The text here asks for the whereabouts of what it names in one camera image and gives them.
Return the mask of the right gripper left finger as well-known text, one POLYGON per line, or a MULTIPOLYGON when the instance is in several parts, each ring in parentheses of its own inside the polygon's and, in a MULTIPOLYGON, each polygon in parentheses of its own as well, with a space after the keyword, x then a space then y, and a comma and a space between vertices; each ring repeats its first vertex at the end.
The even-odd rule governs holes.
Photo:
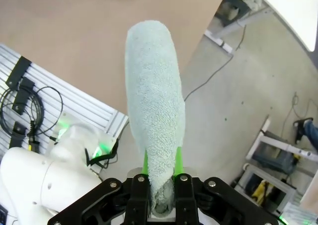
POLYGON ((49 219, 49 225, 109 225, 124 214, 124 225, 148 225, 148 155, 140 174, 124 182, 109 178, 49 219))

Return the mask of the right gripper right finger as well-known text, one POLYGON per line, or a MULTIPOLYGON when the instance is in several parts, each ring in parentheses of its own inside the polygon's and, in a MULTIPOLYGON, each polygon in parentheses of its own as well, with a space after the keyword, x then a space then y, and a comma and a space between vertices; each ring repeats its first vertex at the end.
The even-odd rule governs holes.
POLYGON ((182 148, 176 149, 174 193, 177 225, 199 225, 199 214, 220 225, 277 225, 278 220, 217 177, 201 181, 184 172, 182 148))

